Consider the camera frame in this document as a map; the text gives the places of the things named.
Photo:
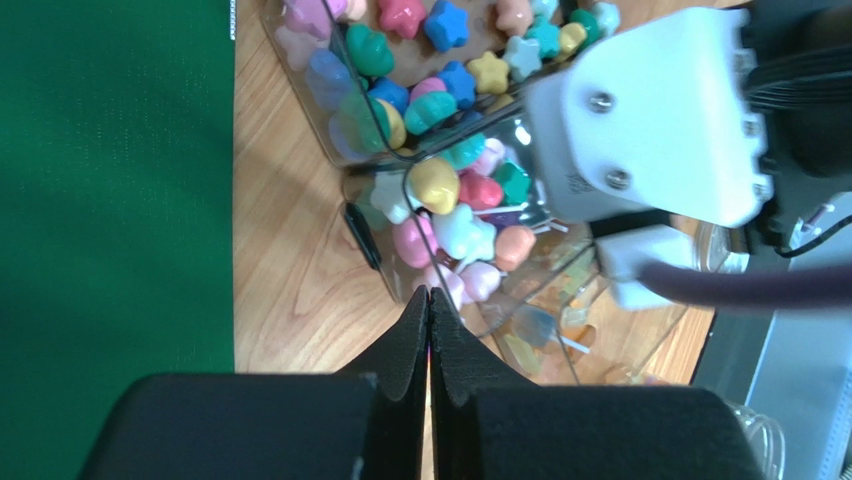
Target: green candy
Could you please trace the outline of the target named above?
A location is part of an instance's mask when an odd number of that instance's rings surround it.
[[[352,25],[346,32],[346,48],[361,75],[381,77],[393,70],[393,53],[384,33],[365,25]]]
[[[574,10],[571,12],[571,22],[579,23],[586,29],[586,41],[580,44],[580,48],[577,51],[582,51],[601,38],[601,29],[598,26],[598,21],[590,12],[582,8]]]
[[[450,118],[457,109],[456,99],[449,93],[426,93],[417,97],[405,110],[405,128],[420,135]]]
[[[524,38],[538,40],[540,46],[538,55],[542,60],[556,58],[559,55],[559,27],[550,23],[545,17],[535,17],[533,26],[527,30]]]
[[[366,99],[370,102],[369,107],[365,97],[353,91],[340,102],[341,130],[343,130],[343,134],[350,145],[363,147],[356,150],[366,153],[384,152],[387,150],[384,139],[390,136],[390,121],[387,112],[375,99],[371,97],[366,97]],[[370,109],[379,119],[381,130],[376,128],[376,122],[370,113]]]
[[[503,206],[523,205],[532,186],[532,179],[521,167],[506,162],[491,175],[503,187]]]
[[[440,156],[452,165],[454,169],[461,170],[472,165],[484,151],[485,134],[477,133],[444,150]]]

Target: blue candy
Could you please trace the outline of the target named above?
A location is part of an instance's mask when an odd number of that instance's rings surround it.
[[[376,100],[384,100],[399,112],[400,115],[405,115],[405,109],[408,108],[408,90],[400,87],[385,77],[376,80],[369,94]]]
[[[467,110],[476,101],[476,81],[461,62],[452,61],[436,77],[444,81],[447,93],[456,99],[460,110]]]
[[[435,50],[449,51],[467,43],[470,31],[467,29],[467,12],[447,0],[438,0],[423,22],[423,31],[432,41]]]
[[[317,105],[331,112],[338,109],[340,102],[354,86],[346,65],[324,48],[314,52],[308,60],[305,82]]]

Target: green cloth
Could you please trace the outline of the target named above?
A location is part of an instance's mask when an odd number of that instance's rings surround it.
[[[134,380],[233,371],[229,5],[2,18],[0,478],[67,479]]]

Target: wood grain surface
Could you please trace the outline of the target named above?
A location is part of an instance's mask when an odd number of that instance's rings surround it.
[[[328,372],[402,311],[365,263],[339,214],[343,173],[317,143],[261,25],[266,0],[238,1],[234,162],[236,365]],[[731,1],[618,0],[636,26],[680,8]],[[690,309],[649,371],[688,382],[712,312]],[[431,447],[427,428],[425,445]],[[424,478],[431,478],[431,453]]]

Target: screw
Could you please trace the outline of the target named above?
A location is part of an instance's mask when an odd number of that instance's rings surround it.
[[[746,120],[746,122],[743,123],[743,132],[747,137],[753,137],[760,132],[760,126],[754,120]]]
[[[630,174],[624,170],[610,170],[606,174],[606,184],[615,190],[627,190],[630,187]]]
[[[595,113],[607,113],[612,110],[615,100],[606,92],[598,92],[589,99],[589,108]]]

